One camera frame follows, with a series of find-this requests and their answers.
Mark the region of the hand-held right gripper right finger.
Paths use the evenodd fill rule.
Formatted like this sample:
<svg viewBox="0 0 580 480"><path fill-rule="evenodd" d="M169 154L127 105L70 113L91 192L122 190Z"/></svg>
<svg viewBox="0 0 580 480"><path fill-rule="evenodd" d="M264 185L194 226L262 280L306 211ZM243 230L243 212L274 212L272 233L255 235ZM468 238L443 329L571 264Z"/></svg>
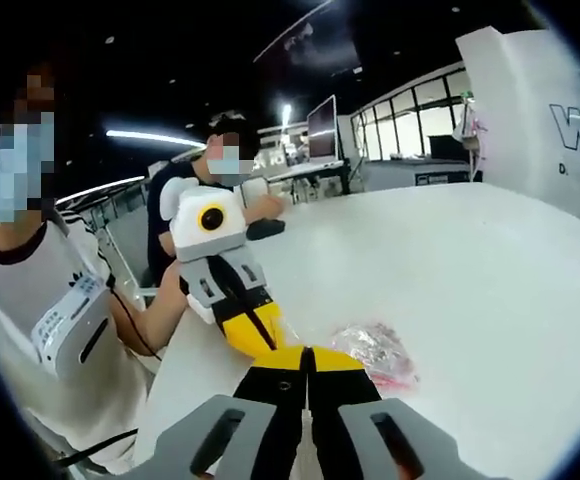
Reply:
<svg viewBox="0 0 580 480"><path fill-rule="evenodd" d="M456 441L396 398L384 399L356 359L311 349L312 440L326 479L463 479Z"/></svg>

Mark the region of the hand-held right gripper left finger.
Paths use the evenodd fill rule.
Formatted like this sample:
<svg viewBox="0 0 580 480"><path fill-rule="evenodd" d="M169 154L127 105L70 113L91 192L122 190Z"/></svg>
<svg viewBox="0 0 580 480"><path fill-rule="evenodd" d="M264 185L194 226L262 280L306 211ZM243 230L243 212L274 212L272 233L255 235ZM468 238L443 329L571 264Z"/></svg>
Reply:
<svg viewBox="0 0 580 480"><path fill-rule="evenodd" d="M303 433L304 348L259 357L234 394L217 394L165 429L126 479L289 479Z"/></svg>

